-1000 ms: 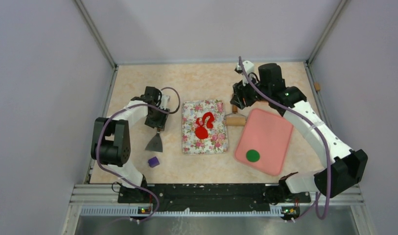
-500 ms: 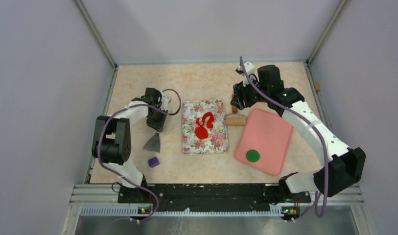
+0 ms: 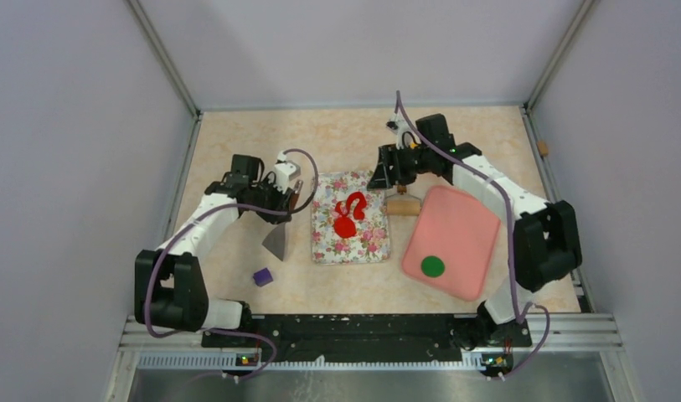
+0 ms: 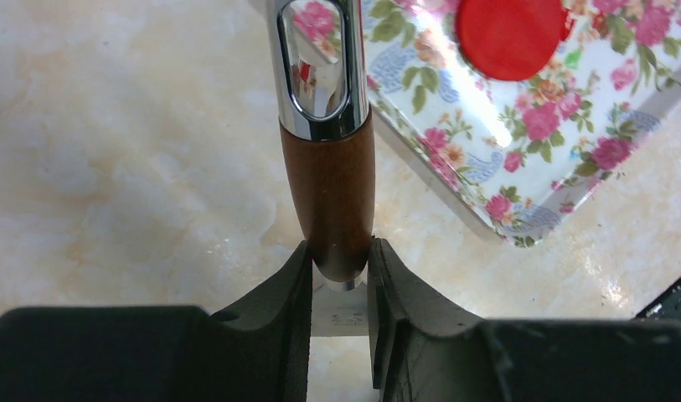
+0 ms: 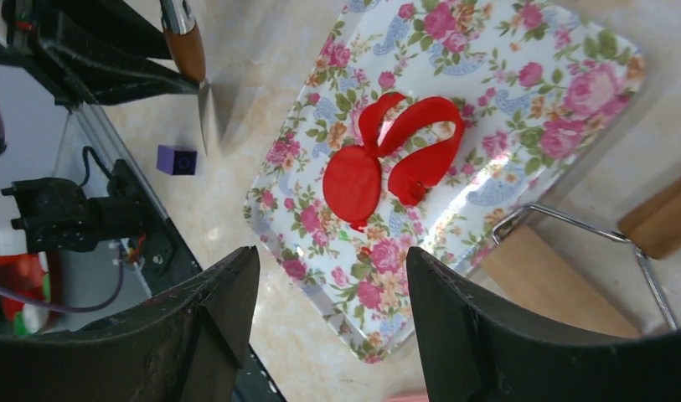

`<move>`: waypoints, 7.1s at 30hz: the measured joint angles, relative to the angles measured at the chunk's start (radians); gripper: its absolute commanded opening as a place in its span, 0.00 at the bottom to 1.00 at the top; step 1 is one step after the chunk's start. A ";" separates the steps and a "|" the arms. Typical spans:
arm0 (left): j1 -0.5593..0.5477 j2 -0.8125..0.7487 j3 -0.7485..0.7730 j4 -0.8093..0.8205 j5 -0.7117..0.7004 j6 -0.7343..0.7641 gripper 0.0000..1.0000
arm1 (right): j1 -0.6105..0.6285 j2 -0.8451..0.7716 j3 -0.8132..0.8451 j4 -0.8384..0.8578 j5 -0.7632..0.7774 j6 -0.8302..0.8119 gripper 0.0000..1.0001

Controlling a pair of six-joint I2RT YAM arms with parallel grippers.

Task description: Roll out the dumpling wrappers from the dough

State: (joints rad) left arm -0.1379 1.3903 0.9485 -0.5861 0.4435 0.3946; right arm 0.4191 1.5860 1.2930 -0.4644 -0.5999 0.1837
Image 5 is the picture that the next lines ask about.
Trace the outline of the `wooden rolling pin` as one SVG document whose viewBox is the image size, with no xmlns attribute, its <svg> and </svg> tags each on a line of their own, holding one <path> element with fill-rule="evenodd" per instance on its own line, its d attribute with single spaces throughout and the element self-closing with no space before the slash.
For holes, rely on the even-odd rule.
<svg viewBox="0 0 681 402">
<path fill-rule="evenodd" d="M 615 229 L 532 202 L 498 221 L 491 236 L 481 269 L 520 307 L 619 338 L 681 327 L 656 270 L 681 250 L 681 178 Z"/>
</svg>

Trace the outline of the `metal scraper wooden handle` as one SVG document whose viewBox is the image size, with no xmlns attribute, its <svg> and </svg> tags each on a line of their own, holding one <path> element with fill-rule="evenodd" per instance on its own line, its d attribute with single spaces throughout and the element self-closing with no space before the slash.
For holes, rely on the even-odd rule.
<svg viewBox="0 0 681 402">
<path fill-rule="evenodd" d="M 236 112 L 245 109 L 239 76 L 210 77 L 203 37 L 193 9 L 184 0 L 161 0 L 161 22 L 172 60 L 181 75 L 195 81 L 199 127 L 204 154 L 222 145 Z"/>
</svg>

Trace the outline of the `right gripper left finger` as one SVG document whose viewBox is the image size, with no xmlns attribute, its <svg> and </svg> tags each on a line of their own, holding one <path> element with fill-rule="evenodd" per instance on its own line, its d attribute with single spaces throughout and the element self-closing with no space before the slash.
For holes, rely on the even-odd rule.
<svg viewBox="0 0 681 402">
<path fill-rule="evenodd" d="M 231 400 L 260 270 L 245 246 L 80 330 L 0 335 L 0 401 Z"/>
</svg>

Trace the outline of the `red dough piece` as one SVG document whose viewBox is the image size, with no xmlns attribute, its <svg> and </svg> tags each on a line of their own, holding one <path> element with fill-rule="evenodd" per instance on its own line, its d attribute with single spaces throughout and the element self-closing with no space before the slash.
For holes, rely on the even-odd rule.
<svg viewBox="0 0 681 402">
<path fill-rule="evenodd" d="M 415 141 L 423 131 L 440 123 L 451 132 L 433 142 Z M 407 144 L 407 152 L 390 171 L 387 189 L 404 206 L 416 206 L 427 192 L 448 173 L 462 144 L 466 122 L 459 107 L 442 96 L 429 96 L 409 102 L 400 92 L 387 92 L 360 113 L 359 132 L 365 152 L 381 159 L 397 153 Z"/>
</svg>

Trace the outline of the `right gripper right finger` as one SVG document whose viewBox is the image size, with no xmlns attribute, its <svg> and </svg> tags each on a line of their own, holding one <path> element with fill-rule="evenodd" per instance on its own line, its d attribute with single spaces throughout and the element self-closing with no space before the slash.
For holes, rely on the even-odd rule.
<svg viewBox="0 0 681 402">
<path fill-rule="evenodd" d="M 432 401 L 681 401 L 681 329 L 628 339 L 572 327 L 419 247 L 406 270 Z"/>
</svg>

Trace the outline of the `red round dough wrapper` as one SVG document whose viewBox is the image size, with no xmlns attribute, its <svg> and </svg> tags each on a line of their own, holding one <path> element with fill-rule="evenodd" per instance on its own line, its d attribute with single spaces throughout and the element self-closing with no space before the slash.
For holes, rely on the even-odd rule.
<svg viewBox="0 0 681 402">
<path fill-rule="evenodd" d="M 379 203 L 382 169 L 364 147 L 343 147 L 329 160 L 322 179 L 327 206 L 360 233 Z"/>
</svg>

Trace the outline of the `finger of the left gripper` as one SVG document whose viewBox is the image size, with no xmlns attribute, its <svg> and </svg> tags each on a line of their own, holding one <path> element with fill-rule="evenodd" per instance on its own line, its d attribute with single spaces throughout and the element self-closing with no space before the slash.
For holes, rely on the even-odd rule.
<svg viewBox="0 0 681 402">
<path fill-rule="evenodd" d="M 171 59 L 163 33 L 125 1 L 85 1 L 87 27 L 95 37 L 143 58 Z"/>
<path fill-rule="evenodd" d="M 95 38 L 62 11 L 44 13 L 37 34 L 44 55 L 60 68 L 78 102 L 114 106 L 198 93 L 196 81 Z"/>
</svg>

